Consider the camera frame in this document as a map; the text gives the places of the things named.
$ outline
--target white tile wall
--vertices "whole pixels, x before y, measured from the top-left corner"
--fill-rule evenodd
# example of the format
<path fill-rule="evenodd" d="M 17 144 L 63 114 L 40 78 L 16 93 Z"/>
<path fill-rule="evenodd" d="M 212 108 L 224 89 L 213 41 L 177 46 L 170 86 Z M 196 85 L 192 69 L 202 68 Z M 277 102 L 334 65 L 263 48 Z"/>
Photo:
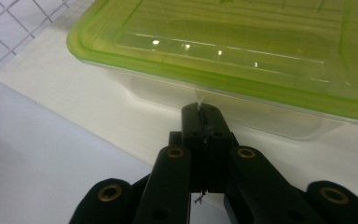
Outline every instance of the white tile wall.
<path fill-rule="evenodd" d="M 0 68 L 76 0 L 0 0 Z"/>

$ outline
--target white table surface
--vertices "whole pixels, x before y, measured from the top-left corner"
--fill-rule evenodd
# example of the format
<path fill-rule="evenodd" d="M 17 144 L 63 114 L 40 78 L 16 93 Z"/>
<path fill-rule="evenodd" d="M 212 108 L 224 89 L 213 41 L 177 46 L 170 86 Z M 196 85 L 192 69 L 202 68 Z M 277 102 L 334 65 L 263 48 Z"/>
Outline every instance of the white table surface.
<path fill-rule="evenodd" d="M 91 2 L 79 0 L 75 3 L 0 71 L 0 82 L 52 111 L 58 115 L 57 119 L 71 122 L 84 133 L 95 135 L 95 139 L 111 145 L 103 145 L 105 149 L 90 147 L 88 152 L 83 151 L 91 158 L 100 150 L 106 155 L 112 148 L 112 158 L 125 152 L 123 156 L 128 153 L 137 162 L 151 167 L 158 151 L 167 145 L 169 131 L 180 131 L 180 109 L 135 96 L 129 90 L 131 78 L 125 76 L 125 71 L 85 64 L 70 54 L 65 43 L 66 35 Z M 358 125 L 346 124 L 309 141 L 292 140 L 232 123 L 228 125 L 240 144 L 261 150 L 292 185 L 305 189 L 310 182 L 325 179 L 358 195 Z M 56 129 L 58 133 L 64 133 L 60 126 Z M 68 134 L 63 136 L 70 142 Z M 34 158 L 43 161 L 45 153 L 38 150 Z M 83 159 L 73 156 L 70 160 L 75 163 Z M 122 163 L 125 170 L 128 164 Z M 84 173 L 94 172 L 92 169 L 89 171 L 86 165 L 82 167 Z M 144 173 L 145 169 L 140 167 L 136 175 Z M 81 186 L 76 193 L 88 187 Z M 210 200 L 210 204 L 219 200 Z"/>

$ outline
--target black plastic part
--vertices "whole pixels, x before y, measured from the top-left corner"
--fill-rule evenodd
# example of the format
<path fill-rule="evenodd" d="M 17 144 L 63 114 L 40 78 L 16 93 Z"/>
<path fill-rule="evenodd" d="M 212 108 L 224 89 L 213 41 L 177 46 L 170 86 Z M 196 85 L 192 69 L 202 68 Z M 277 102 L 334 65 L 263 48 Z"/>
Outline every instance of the black plastic part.
<path fill-rule="evenodd" d="M 218 108 L 206 104 L 183 107 L 182 146 L 193 153 L 192 192 L 225 191 L 227 155 L 233 142 L 233 135 Z"/>
<path fill-rule="evenodd" d="M 255 223 L 324 223 L 258 150 L 232 148 L 228 169 Z"/>
<path fill-rule="evenodd" d="M 224 205 L 231 224 L 254 223 L 252 211 L 233 180 L 227 183 Z"/>
<path fill-rule="evenodd" d="M 189 148 L 192 153 L 190 190 L 191 192 L 206 191 L 208 188 L 206 186 L 206 139 L 198 104 L 191 104 L 182 108 L 181 136 L 180 145 Z"/>
<path fill-rule="evenodd" d="M 169 146 L 159 152 L 134 224 L 188 223 L 190 165 L 189 149 Z"/>
<path fill-rule="evenodd" d="M 116 186 L 104 192 L 107 197 L 117 197 L 109 202 L 100 199 L 100 191 L 108 186 Z M 78 205 L 70 224 L 124 224 L 130 223 L 133 213 L 131 207 L 131 185 L 119 179 L 107 179 L 92 187 Z"/>
<path fill-rule="evenodd" d="M 307 199 L 328 223 L 358 224 L 358 197 L 338 184 L 313 182 L 308 186 Z"/>

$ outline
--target green lid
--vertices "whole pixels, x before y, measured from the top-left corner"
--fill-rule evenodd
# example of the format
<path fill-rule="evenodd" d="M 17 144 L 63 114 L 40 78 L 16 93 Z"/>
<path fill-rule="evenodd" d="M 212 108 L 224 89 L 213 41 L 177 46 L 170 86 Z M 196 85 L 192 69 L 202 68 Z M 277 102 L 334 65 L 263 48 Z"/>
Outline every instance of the green lid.
<path fill-rule="evenodd" d="M 358 119 L 358 0 L 96 0 L 81 60 Z"/>

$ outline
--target white surface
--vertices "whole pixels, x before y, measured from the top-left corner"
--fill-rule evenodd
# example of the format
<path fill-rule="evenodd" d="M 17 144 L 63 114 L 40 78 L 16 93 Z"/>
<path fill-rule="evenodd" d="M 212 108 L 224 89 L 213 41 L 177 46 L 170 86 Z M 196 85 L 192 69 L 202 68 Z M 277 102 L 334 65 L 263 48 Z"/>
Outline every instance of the white surface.
<path fill-rule="evenodd" d="M 67 223 L 97 182 L 149 170 L 0 84 L 0 223 Z"/>
<path fill-rule="evenodd" d="M 69 53 L 66 34 L 90 2 L 78 1 L 57 19 L 0 72 L 0 82 L 151 165 L 169 131 L 180 130 L 180 111 L 136 98 L 125 72 L 81 63 Z M 294 186 L 326 179 L 358 195 L 357 125 L 307 142 L 229 126 L 240 144 L 261 150 Z"/>

